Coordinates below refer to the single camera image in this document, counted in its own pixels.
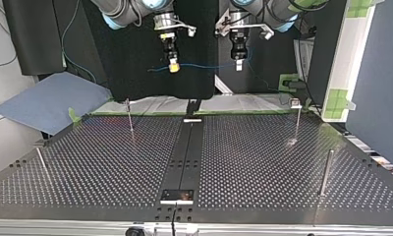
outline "metal bracket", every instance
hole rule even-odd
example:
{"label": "metal bracket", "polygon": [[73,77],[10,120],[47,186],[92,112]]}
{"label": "metal bracket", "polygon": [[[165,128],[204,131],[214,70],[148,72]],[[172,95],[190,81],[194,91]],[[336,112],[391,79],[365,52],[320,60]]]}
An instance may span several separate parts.
{"label": "metal bracket", "polygon": [[171,29],[185,28],[185,29],[188,29],[188,36],[189,37],[194,37],[196,35],[196,33],[197,33],[196,27],[187,25],[179,20],[171,20],[171,21],[175,21],[177,24],[172,25],[172,26],[155,28],[154,30],[171,30]]}
{"label": "metal bracket", "polygon": [[260,38],[269,40],[273,35],[274,31],[267,24],[253,24],[253,25],[235,25],[230,26],[224,24],[230,20],[230,10],[227,10],[220,20],[215,25],[215,35],[216,36],[226,36],[232,29],[251,29],[251,28],[261,28]]}
{"label": "metal bracket", "polygon": [[244,25],[244,26],[232,26],[230,30],[233,29],[251,29],[251,28],[261,28],[260,38],[269,40],[273,35],[274,31],[267,24],[254,24],[254,25]]}

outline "green tape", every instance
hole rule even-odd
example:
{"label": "green tape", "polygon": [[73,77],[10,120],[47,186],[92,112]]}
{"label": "green tape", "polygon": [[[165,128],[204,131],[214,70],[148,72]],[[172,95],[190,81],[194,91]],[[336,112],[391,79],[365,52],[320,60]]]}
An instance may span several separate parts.
{"label": "green tape", "polygon": [[283,85],[284,82],[297,82],[300,79],[298,74],[283,74],[279,79],[279,91],[296,92],[296,88],[288,88]]}
{"label": "green tape", "polygon": [[[326,1],[327,0],[296,0],[295,3],[300,5],[301,7],[310,8],[311,6],[320,5]],[[302,12],[298,8],[294,7],[292,4],[289,5],[288,9],[292,12]]]}
{"label": "green tape", "polygon": [[305,102],[305,106],[303,107],[304,111],[309,111],[309,107],[311,103],[312,103],[312,99],[307,98],[307,101]]}
{"label": "green tape", "polygon": [[324,118],[341,119],[343,111],[347,108],[347,90],[331,89],[325,107]]}
{"label": "green tape", "polygon": [[82,118],[77,116],[77,114],[75,114],[74,108],[72,107],[68,108],[68,114],[69,117],[71,117],[71,120],[74,123],[74,125],[78,125],[81,123]]}
{"label": "green tape", "polygon": [[[142,113],[142,112],[131,112],[131,116],[184,116],[186,112],[152,112],[152,113]],[[94,112],[90,114],[91,116],[128,116],[127,112]]]}
{"label": "green tape", "polygon": [[195,115],[279,115],[296,113],[298,110],[231,110],[231,111],[198,111]]}
{"label": "green tape", "polygon": [[351,0],[347,18],[365,18],[372,0]]}

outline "gray mat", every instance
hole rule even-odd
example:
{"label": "gray mat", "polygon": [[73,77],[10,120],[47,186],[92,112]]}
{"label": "gray mat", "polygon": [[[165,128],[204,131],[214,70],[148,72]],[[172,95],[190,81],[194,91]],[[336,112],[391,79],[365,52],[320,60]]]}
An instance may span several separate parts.
{"label": "gray mat", "polygon": [[70,108],[81,117],[110,97],[107,88],[65,72],[52,75],[7,100],[0,105],[0,115],[56,135],[73,122]]}

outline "black cable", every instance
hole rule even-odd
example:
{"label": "black cable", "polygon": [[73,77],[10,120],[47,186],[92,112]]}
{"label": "black cable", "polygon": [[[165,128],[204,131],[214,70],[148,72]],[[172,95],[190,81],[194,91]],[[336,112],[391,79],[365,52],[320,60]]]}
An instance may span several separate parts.
{"label": "black cable", "polygon": [[135,8],[135,6],[133,5],[133,2],[132,2],[132,0],[129,0],[129,4],[130,4],[130,7],[132,7],[132,10],[133,10],[133,12],[135,13],[135,15],[136,15],[136,17],[138,17],[138,23],[136,23],[136,22],[134,22],[134,24],[135,24],[135,26],[136,27],[141,27],[141,24],[142,24],[142,15],[138,12],[138,10]]}
{"label": "black cable", "polygon": [[12,64],[14,61],[16,61],[16,59],[17,59],[17,54],[15,53],[15,56],[13,57],[13,59],[11,59],[11,60],[8,61],[8,62],[1,63],[1,64],[0,64],[0,67],[6,66],[6,65],[9,65],[9,64]]}
{"label": "black cable", "polygon": [[318,111],[318,114],[319,114],[319,116],[322,116],[322,112],[319,110],[319,108],[317,107],[317,103],[315,102],[315,100],[313,99],[313,96],[312,96],[312,93],[310,92],[310,89],[309,89],[309,85],[308,85],[308,83],[305,81],[305,79],[306,79],[306,76],[305,76],[305,72],[304,72],[304,66],[303,66],[303,61],[302,61],[302,50],[301,50],[301,38],[302,38],[302,32],[301,32],[301,28],[302,28],[302,23],[304,22],[304,17],[301,17],[301,23],[300,23],[300,37],[298,38],[298,53],[299,53],[299,56],[300,56],[300,64],[301,64],[301,71],[302,71],[302,75],[303,75],[303,78],[304,78],[304,83],[305,83],[305,85],[306,85],[306,87],[307,87],[307,92],[308,92],[308,94],[309,94],[309,98],[312,100],[312,102],[313,102],[313,104],[314,105],[316,105],[316,110]]}
{"label": "black cable", "polygon": [[241,18],[239,18],[238,20],[236,20],[236,21],[234,21],[234,22],[223,22],[222,25],[223,25],[223,26],[228,26],[228,25],[235,24],[235,23],[237,23],[237,22],[239,22],[239,21],[244,20],[245,18],[249,17],[250,15],[251,15],[250,13],[247,13],[246,15],[242,16]]}
{"label": "black cable", "polygon": [[[10,33],[6,30],[6,28],[3,27],[3,25],[1,25],[1,22],[0,22],[0,27],[4,30],[4,32],[5,32],[6,34],[10,35]],[[16,52],[16,49],[15,49],[15,55],[14,55],[14,57],[13,57],[10,61],[8,61],[8,62],[0,63],[0,67],[6,66],[6,65],[9,65],[9,64],[12,64],[14,61],[16,61],[16,59],[17,59],[17,52]]]}
{"label": "black cable", "polygon": [[295,1],[296,0],[289,0],[289,2],[292,4],[292,6],[294,6],[296,9],[298,9],[300,11],[304,11],[304,12],[316,12],[316,11],[323,9],[328,4],[328,2],[330,0],[328,0],[322,4],[319,4],[317,6],[312,6],[310,8],[303,7],[303,6],[299,5],[298,3],[296,3]]}

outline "white panel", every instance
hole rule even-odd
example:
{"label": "white panel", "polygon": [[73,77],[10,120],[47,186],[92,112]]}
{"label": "white panel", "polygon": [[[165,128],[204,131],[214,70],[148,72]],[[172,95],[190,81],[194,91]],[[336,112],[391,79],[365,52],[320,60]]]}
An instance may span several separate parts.
{"label": "white panel", "polygon": [[[347,99],[352,99],[365,53],[365,44],[374,9],[374,6],[370,7],[365,18],[344,19],[323,104],[323,111],[325,111],[328,94],[331,89],[346,89],[348,91]],[[345,109],[341,119],[323,118],[323,120],[326,122],[346,122],[348,112],[349,110]]]}
{"label": "white panel", "polygon": [[40,132],[0,117],[0,171],[33,149]]}
{"label": "white panel", "polygon": [[[8,28],[5,17],[1,13],[0,22],[6,29]],[[11,38],[0,26],[0,64],[10,61],[14,55]],[[0,103],[32,86],[34,86],[33,77],[22,76],[18,60],[0,67]],[[40,138],[40,132],[0,117],[0,171],[28,153],[34,142]]]}
{"label": "white panel", "polygon": [[[7,27],[5,17],[0,13],[0,21]],[[15,50],[11,38],[0,26],[0,64],[13,59]],[[0,67],[0,103],[34,85],[33,77],[22,76],[19,62]]]}

